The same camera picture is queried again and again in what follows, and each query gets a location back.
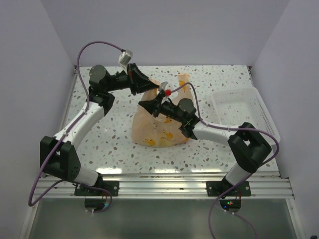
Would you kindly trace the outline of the orange translucent plastic bag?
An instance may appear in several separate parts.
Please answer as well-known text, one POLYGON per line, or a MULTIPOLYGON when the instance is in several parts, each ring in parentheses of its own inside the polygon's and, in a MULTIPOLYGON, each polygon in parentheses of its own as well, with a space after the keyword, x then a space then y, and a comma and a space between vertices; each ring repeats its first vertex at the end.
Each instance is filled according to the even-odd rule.
MULTIPOLYGON (((177 75, 178 86, 190 82, 190 75, 181 73, 177 75)), ((145 92, 141 98, 142 101, 153 100, 159 90, 153 89, 145 92)), ((172 99, 172 102, 177 105, 178 102, 188 98, 193 101, 193 96, 189 85, 178 90, 177 95, 172 99)), ((143 107, 138 106, 132 123, 131 140, 133 143, 149 146, 149 147, 171 147, 174 145, 186 143, 189 138, 185 137, 179 127, 181 123, 172 120, 162 114, 154 118, 143 107)))

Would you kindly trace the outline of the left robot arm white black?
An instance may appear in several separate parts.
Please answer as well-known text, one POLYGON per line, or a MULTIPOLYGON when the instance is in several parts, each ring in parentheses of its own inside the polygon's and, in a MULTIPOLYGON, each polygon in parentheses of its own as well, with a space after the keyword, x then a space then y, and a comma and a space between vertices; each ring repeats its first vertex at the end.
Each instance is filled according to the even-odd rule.
POLYGON ((53 137, 45 136, 40 142, 40 168, 61 180, 85 184, 86 190, 96 196, 102 193, 104 184, 100 173, 82 165, 77 149, 92 127, 113 106, 113 91, 130 89, 132 95, 157 89, 159 83, 143 74, 135 63, 126 70, 111 75, 102 65, 89 71, 87 102, 77 116, 53 137))

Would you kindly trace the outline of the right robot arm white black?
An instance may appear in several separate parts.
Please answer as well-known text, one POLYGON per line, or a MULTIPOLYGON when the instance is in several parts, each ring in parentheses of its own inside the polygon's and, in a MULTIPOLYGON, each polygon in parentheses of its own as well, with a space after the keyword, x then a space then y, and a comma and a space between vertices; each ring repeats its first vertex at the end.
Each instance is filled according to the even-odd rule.
POLYGON ((238 192, 239 182, 255 173, 272 151, 268 142, 250 123, 243 123, 237 130, 223 129, 221 125, 206 126, 196 115, 191 99, 183 98, 177 105, 170 100, 163 102, 153 99, 140 101, 139 106, 153 117, 162 114, 179 122, 179 130, 187 138, 213 141, 230 147, 236 163, 221 181, 226 195, 238 192))

